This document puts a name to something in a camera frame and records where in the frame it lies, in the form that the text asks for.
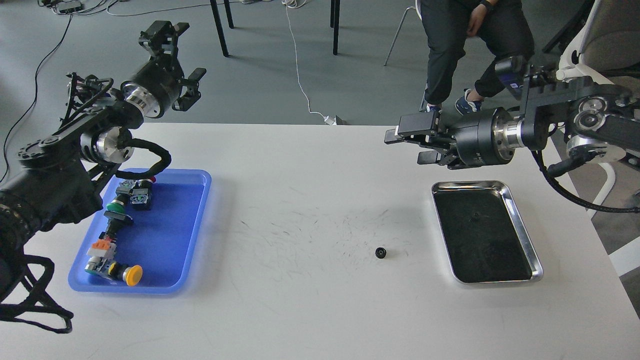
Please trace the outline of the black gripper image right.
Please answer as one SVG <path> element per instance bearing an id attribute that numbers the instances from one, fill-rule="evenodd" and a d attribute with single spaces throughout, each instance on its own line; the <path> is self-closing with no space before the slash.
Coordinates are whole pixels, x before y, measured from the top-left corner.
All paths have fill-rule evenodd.
<path id="1" fill-rule="evenodd" d="M 510 148 L 505 129 L 513 119 L 503 107 L 471 112 L 457 120 L 438 111 L 416 112 L 400 117 L 394 129 L 385 132 L 387 145 L 409 142 L 421 147 L 433 147 L 432 138 L 450 139 L 446 152 L 419 152 L 419 166 L 437 165 L 448 168 L 501 166 L 508 164 L 515 150 Z"/>

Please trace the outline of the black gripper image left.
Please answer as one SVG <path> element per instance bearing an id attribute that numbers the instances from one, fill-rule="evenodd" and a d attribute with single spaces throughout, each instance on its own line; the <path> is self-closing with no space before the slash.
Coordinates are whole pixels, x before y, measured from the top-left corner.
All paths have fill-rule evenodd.
<path id="1" fill-rule="evenodd" d="M 162 117 L 172 105 L 174 111 L 187 112 L 201 99 L 199 84 L 207 69 L 195 68 L 185 79 L 178 62 L 178 38 L 189 28 L 189 22 L 173 25 L 156 20 L 140 32 L 138 44 L 149 53 L 150 60 L 130 80 L 122 82 L 120 90 L 148 118 Z"/>

